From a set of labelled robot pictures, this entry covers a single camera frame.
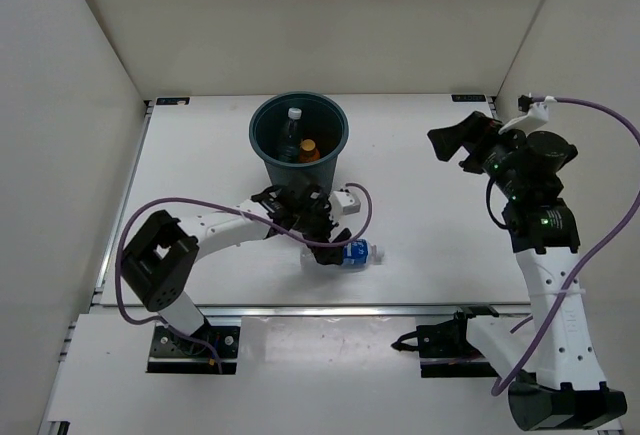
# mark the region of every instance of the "black connector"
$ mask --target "black connector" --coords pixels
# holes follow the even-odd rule
[[[518,110],[523,113],[527,113],[531,108],[531,105],[533,105],[532,97],[529,97],[528,95],[520,95],[520,98],[518,98]]]
[[[490,305],[462,306],[452,320],[418,325],[415,331],[392,343],[391,348],[398,352],[418,352],[421,378],[496,377],[496,371],[467,341],[467,321],[480,316],[499,315]],[[415,345],[406,343],[413,339]]]

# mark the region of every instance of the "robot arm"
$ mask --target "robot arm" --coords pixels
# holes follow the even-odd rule
[[[274,227],[296,230],[310,242],[328,243],[340,218],[357,213],[360,201],[347,190],[327,195],[316,185],[269,187],[234,210],[239,215],[210,211],[181,219],[166,210],[157,211],[123,252],[122,277],[145,308],[192,338],[209,341],[211,335],[206,318],[184,291],[194,263],[224,248],[277,235],[280,232]],[[344,229],[333,242],[349,238],[351,232]],[[318,263],[343,261],[341,246],[310,248]],[[186,353],[193,352],[192,346],[184,348]]]
[[[546,111],[538,105],[536,110]],[[521,429],[593,429],[624,415],[627,405],[622,392],[607,387],[572,272],[580,260],[580,241],[571,210],[558,198],[563,185],[556,172],[577,150],[551,132],[527,136],[518,127],[539,125],[522,118],[507,127],[474,112],[458,125],[428,134],[439,160],[450,160],[464,147],[469,155],[460,162],[463,170],[489,175],[487,205],[494,184],[506,196],[505,223],[494,222],[509,232],[536,331],[546,333],[539,345],[527,347],[495,316],[473,315],[459,326],[466,329],[466,342],[504,379],[492,393],[510,383],[509,406]],[[530,358],[534,350],[537,356]],[[527,372],[535,372],[535,379]]]

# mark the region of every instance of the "plastic bottle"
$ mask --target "plastic bottle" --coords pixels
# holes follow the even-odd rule
[[[365,239],[360,238],[343,247],[344,261],[342,265],[320,265],[316,262],[313,253],[306,245],[300,250],[300,265],[305,269],[316,271],[335,271],[346,269],[363,270],[371,264],[380,264],[384,258],[384,249],[378,245],[371,245]]]
[[[287,115],[289,118],[282,127],[276,146],[278,160],[287,163],[298,163],[300,143],[302,142],[302,130],[300,128],[302,110],[290,108]]]
[[[300,156],[298,157],[298,161],[300,163],[310,163],[315,162],[316,160],[320,160],[320,152],[318,151],[318,147],[316,147],[316,142],[310,138],[303,140],[300,144]]]

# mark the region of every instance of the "black bracket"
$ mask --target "black bracket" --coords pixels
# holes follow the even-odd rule
[[[570,383],[552,390],[520,376],[509,385],[509,408],[524,431],[594,430],[627,413],[627,400],[604,382],[599,390],[573,390]]]
[[[156,105],[189,105],[190,97],[164,97],[156,100]]]
[[[198,240],[179,222],[166,210],[151,214],[122,255],[122,277],[150,312],[180,296],[198,255]],[[162,256],[160,249],[168,251]]]
[[[216,347],[222,360],[222,374],[234,375],[240,346],[240,327],[210,326],[207,333],[207,340]],[[147,360],[148,373],[220,375],[218,367],[212,365],[210,360],[210,353],[203,346],[177,339],[162,325],[155,327]]]
[[[467,342],[467,320],[477,316],[499,315],[490,305],[463,306],[452,320],[418,325],[415,332],[402,335],[391,347],[418,352],[422,378],[495,377],[495,370],[488,362],[476,360],[482,355]],[[405,343],[414,338],[416,345]]]

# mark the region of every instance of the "white table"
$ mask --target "white table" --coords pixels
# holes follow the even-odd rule
[[[266,96],[192,97],[156,106],[125,217],[165,196],[239,203],[269,185],[251,149],[249,120]],[[385,262],[337,277],[303,273],[300,247],[285,237],[243,244],[196,264],[186,290],[199,305],[349,305],[528,302],[509,237],[484,207],[486,176],[436,160],[426,133],[460,122],[486,102],[454,103],[450,95],[338,95],[350,136],[334,188],[365,185],[374,217],[365,237],[386,249]],[[494,210],[504,197],[496,190]],[[183,205],[172,215],[198,213]],[[344,219],[353,231],[364,213]],[[113,266],[102,297],[113,305]],[[139,304],[125,284],[125,302]]]
[[[48,420],[70,422],[68,435],[522,433],[492,379],[422,379],[416,354],[389,348],[415,325],[244,318],[235,375],[166,375],[145,373],[151,326],[81,316]]]
[[[261,191],[269,180],[248,124],[266,98],[155,107],[124,216],[159,197],[233,205]],[[101,305],[78,321],[47,420],[70,422],[68,435],[520,433],[506,396],[490,396],[492,379],[421,379],[417,355],[389,347],[417,324],[450,319],[456,304],[528,312],[508,236],[485,213],[486,177],[438,162],[426,138],[473,110],[489,114],[488,104],[448,95],[332,98],[351,133],[335,187],[357,181],[370,190],[366,238],[385,246],[384,264],[311,276],[300,269],[299,246],[284,237],[200,261],[188,293],[208,316],[242,325],[237,373],[207,376],[145,373],[152,327],[129,326],[117,314],[111,261]],[[503,200],[495,198],[499,211]],[[363,219],[345,222],[357,229]],[[126,303],[140,305],[125,288]],[[140,318],[144,309],[130,311]],[[532,330],[515,336],[530,339]]]

